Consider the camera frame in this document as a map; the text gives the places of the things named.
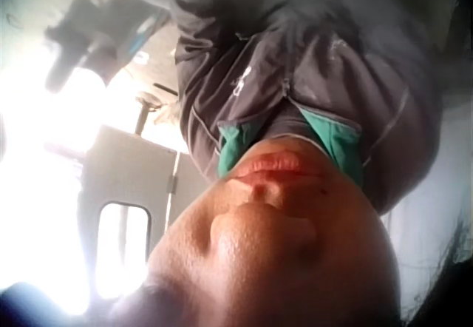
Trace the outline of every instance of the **person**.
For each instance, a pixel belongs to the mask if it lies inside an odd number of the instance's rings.
[[[171,5],[181,130],[213,183],[154,248],[116,326],[398,326],[379,217],[438,148],[423,27],[350,0]]]

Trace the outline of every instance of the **nose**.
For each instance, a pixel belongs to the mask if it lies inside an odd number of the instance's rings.
[[[289,217],[266,203],[238,206],[217,216],[211,225],[215,268],[248,282],[310,268],[316,244],[316,230],[309,220]]]

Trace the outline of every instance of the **gray jacket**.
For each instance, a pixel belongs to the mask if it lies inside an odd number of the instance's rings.
[[[283,98],[360,134],[362,189],[380,213],[426,175],[440,99],[430,44],[408,16],[361,26],[344,0],[284,0],[244,36],[228,0],[172,1],[181,130],[204,176],[217,177],[220,127],[263,122]]]

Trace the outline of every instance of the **lips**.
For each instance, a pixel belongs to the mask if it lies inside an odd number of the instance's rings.
[[[231,178],[249,185],[291,183],[320,178],[321,170],[312,160],[295,152],[267,153],[240,163]]]

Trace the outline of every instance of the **window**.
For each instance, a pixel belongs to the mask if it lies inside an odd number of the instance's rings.
[[[137,289],[146,277],[149,215],[111,203],[101,212],[95,279],[99,295],[112,299]]]

